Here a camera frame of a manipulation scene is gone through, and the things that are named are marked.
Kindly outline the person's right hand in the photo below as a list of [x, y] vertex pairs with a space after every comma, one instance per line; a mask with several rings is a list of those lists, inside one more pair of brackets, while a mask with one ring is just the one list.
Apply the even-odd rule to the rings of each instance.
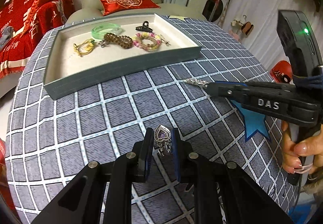
[[320, 133], [315, 133], [298, 144], [292, 141], [287, 122], [281, 122], [281, 130], [282, 167], [289, 173], [288, 183], [296, 185], [296, 177], [293, 175], [297, 174], [297, 169], [302, 168], [300, 157], [314, 156], [313, 165], [308, 171], [308, 185], [320, 186], [322, 189], [322, 125]]

